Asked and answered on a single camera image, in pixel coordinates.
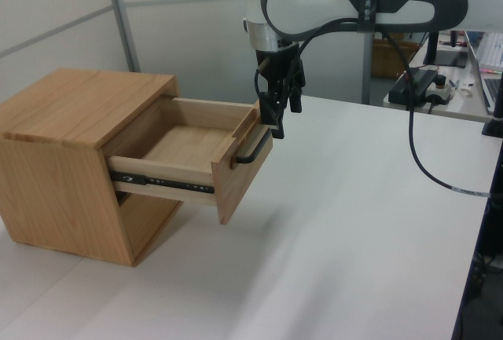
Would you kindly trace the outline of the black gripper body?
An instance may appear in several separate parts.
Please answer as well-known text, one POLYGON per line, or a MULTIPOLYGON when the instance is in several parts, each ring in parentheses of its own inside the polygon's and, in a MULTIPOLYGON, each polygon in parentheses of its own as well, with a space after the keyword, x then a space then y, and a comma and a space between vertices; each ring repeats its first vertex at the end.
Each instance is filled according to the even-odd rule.
POLYGON ((287 78, 288 71, 294 63, 292 76, 303 85, 303 65, 300 58, 296 58, 299 52, 299 44, 293 43, 278 51, 260 51, 256 50, 257 64, 260 65, 267 57, 269 63, 260 69, 261 75, 269 84, 276 84, 287 78))

